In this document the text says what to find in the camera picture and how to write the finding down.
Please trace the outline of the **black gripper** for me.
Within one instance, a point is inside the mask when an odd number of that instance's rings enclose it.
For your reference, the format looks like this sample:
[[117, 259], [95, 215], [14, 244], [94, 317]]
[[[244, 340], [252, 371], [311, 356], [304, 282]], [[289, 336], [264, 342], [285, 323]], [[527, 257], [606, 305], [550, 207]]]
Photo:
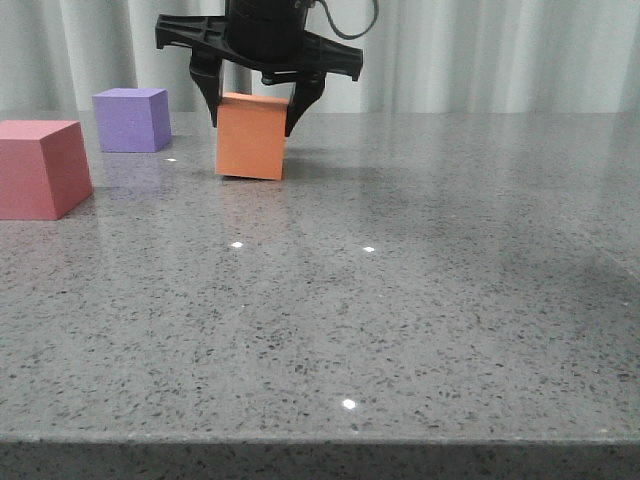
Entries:
[[362, 51], [305, 29], [307, 1], [228, 1], [220, 16], [162, 14], [156, 46], [191, 50], [189, 72], [214, 127], [222, 99], [222, 63], [258, 71], [268, 84], [292, 83], [286, 113], [289, 137], [302, 115], [321, 98], [325, 74], [359, 79]]

